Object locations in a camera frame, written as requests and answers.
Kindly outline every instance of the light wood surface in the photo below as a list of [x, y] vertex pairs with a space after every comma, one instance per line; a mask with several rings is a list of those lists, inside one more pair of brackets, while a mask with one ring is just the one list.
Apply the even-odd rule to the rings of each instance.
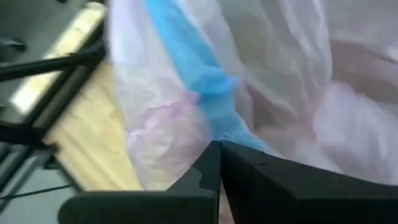
[[[106, 9], [90, 3], [65, 30], [45, 58], [78, 50]], [[28, 113], [58, 73], [28, 78], [11, 102]], [[113, 96], [112, 67], [104, 61], [46, 141], [57, 142], [59, 161], [85, 190], [137, 190], [140, 185], [129, 162], [121, 117]]]

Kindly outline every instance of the black metal bar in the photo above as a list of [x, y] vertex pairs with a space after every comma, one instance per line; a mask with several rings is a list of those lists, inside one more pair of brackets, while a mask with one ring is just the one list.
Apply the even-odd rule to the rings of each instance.
[[[103, 24], [104, 21], [95, 29], [89, 39], [85, 42], [81, 51], [88, 50], [90, 45], [92, 45], [95, 41], [101, 38], [103, 33]], [[35, 108], [30, 112], [24, 119], [23, 124], [26, 127], [32, 127], [37, 124], [38, 121], [42, 121], [41, 124], [38, 124], [38, 127], [41, 128], [40, 138], [42, 139], [62, 112], [67, 108], [72, 99], [76, 96], [80, 88], [85, 84], [85, 82], [91, 77], [91, 73], [94, 71], [96, 66], [100, 63], [100, 61], [104, 57], [104, 47], [99, 50], [95, 50], [95, 57], [88, 64], [86, 69], [83, 69], [83, 73], [74, 73], [74, 69], [68, 69], [66, 72], [63, 72], [50, 87], [50, 91], [46, 92], [44, 97], [40, 99], [40, 101], [36, 104]], [[74, 85], [70, 87], [64, 97], [58, 99], [60, 101], [56, 101], [55, 106], [53, 107], [52, 102], [54, 102], [54, 98], [58, 96], [62, 87], [64, 87], [67, 83], [73, 81]], [[0, 192], [2, 192], [5, 186], [12, 179], [14, 174], [19, 170], [19, 168], [23, 165], [26, 159], [33, 153], [34, 148], [28, 147], [21, 149], [22, 153], [18, 155], [18, 157], [13, 161], [10, 167], [5, 171], [5, 173], [0, 176]], [[64, 174], [64, 176], [72, 183], [74, 189], [77, 191], [81, 191], [81, 187], [74, 181], [74, 179], [69, 175], [69, 173], [63, 168], [61, 164], [57, 162], [57, 167]]]
[[25, 163], [25, 160], [29, 158], [32, 153], [32, 149], [29, 149], [29, 147], [21, 146], [19, 150], [21, 153], [18, 153], [18, 156], [14, 159], [13, 163], [2, 175], [0, 175], [0, 192], [4, 190], [8, 182], [18, 172], [21, 166]]
[[24, 118], [22, 122], [24, 125], [33, 126], [33, 124], [39, 118], [41, 113], [43, 113], [47, 105], [60, 91], [62, 86], [64, 86], [64, 84], [69, 80], [75, 69], [76, 69], [75, 67], [68, 68], [57, 77], [57, 79], [52, 83], [50, 88], [48, 88], [48, 90], [44, 93], [41, 99], [33, 107], [33, 110]]
[[24, 78], [31, 75], [63, 70], [71, 66], [83, 65], [95, 60], [98, 52], [82, 52], [66, 57], [40, 60], [37, 62], [10, 65], [0, 68], [0, 82]]
[[59, 102], [57, 102], [57, 105], [52, 108], [52, 112], [49, 113], [49, 115], [43, 119], [43, 123], [39, 124], [39, 127], [47, 130], [54, 125], [54, 123], [58, 120], [61, 114], [68, 107], [72, 99], [74, 99], [79, 90], [84, 86], [86, 81], [90, 79], [97, 65], [99, 64], [100, 61], [102, 61], [103, 56], [99, 58], [96, 63], [91, 64], [87, 68], [83, 68], [83, 71], [81, 73], [79, 72], [76, 73], [77, 79], [74, 80], [74, 85], [71, 86], [68, 89], [68, 92], [60, 99]]
[[[12, 189], [8, 192], [8, 195], [15, 195], [18, 193], [18, 191], [24, 186], [24, 184], [29, 180], [29, 178], [32, 176], [33, 172], [42, 165], [43, 163], [43, 155], [37, 156], [34, 161], [29, 164], [29, 167], [26, 169], [26, 171], [23, 173], [23, 175], [18, 179], [18, 181], [12, 186]], [[2, 203], [0, 204], [0, 214], [4, 211], [4, 209], [7, 207], [8, 203], [10, 202], [10, 198], [4, 198], [2, 200]]]
[[0, 121], [0, 142], [42, 147], [40, 128], [27, 128], [21, 124]]
[[6, 160], [10, 152], [11, 152], [11, 145], [9, 144], [5, 144], [5, 146], [0, 149], [0, 165], [4, 160]]

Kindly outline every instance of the trash bag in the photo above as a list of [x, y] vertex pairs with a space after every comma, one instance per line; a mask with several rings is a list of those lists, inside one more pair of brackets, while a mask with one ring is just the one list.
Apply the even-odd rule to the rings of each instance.
[[167, 189], [211, 140], [398, 184], [397, 10], [394, 0], [110, 1], [116, 98], [142, 186]]

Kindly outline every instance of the black cable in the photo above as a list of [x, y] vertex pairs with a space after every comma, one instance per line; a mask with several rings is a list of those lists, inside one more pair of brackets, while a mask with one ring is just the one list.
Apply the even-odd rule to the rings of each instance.
[[27, 193], [23, 193], [23, 194], [7, 195], [7, 196], [4, 196], [4, 197], [1, 197], [0, 200], [2, 200], [2, 199], [8, 199], [8, 200], [9, 200], [9, 199], [14, 199], [14, 198], [20, 198], [20, 197], [26, 197], [26, 196], [31, 196], [31, 195], [37, 195], [37, 194], [42, 194], [42, 193], [46, 193], [46, 192], [51, 192], [51, 191], [54, 191], [54, 190], [66, 189], [66, 188], [69, 188], [69, 187], [71, 187], [71, 186], [72, 186], [72, 185], [67, 184], [67, 185], [64, 185], [64, 186], [51, 187], [51, 188], [42, 189], [42, 190], [35, 190], [35, 191], [32, 191], [32, 192], [27, 192]]

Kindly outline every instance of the plastic bag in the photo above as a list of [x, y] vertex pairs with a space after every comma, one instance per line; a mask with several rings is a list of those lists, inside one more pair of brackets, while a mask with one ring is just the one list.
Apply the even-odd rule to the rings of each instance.
[[397, 9], [393, 0], [111, 1], [116, 93], [142, 186], [169, 187], [211, 139], [398, 184]]

